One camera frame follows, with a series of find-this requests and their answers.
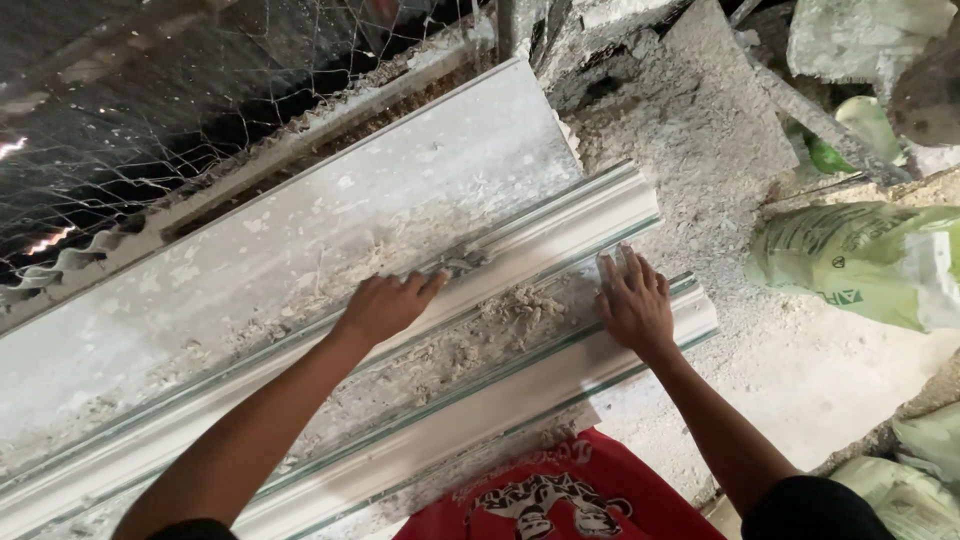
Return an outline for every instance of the red t-shirt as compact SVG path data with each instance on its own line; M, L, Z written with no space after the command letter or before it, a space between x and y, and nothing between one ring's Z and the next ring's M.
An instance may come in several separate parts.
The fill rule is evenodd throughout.
M410 517L394 540L724 540L597 430L501 466Z

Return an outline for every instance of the graphic print on shirt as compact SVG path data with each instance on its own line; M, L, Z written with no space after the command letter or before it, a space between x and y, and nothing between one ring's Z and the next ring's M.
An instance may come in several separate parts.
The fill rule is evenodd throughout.
M573 505L573 522L577 532L586 538L610 538L622 531L607 511L608 507L616 506L626 517L633 514L627 500L604 501L592 487L574 480L569 473L532 475L523 482L492 489L474 499L467 514L467 526L470 515L479 507L493 515L516 520L515 540L542 540L554 529L546 514L557 501Z

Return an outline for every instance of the wire mesh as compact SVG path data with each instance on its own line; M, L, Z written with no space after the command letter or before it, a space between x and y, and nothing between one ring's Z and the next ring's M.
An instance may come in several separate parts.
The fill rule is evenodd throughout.
M0 283L135 228L469 12L470 0L3 3Z

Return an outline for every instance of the green sack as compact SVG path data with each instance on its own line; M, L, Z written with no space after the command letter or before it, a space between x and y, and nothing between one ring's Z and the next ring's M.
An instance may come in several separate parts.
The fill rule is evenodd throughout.
M960 207L886 203L780 214L754 236L749 282L916 331L960 328Z

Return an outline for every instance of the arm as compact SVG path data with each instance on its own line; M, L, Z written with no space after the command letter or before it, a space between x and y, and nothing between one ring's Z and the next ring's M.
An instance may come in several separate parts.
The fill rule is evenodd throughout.
M673 341L666 278L629 246L620 249L626 276L609 256L603 257L609 282L596 301L604 325L653 370L710 471L743 516L778 482L802 473L687 363Z
M410 326L446 282L413 273L374 276L333 330L300 360L228 412L133 503L114 540L143 540L193 518L229 527L320 405L374 345Z

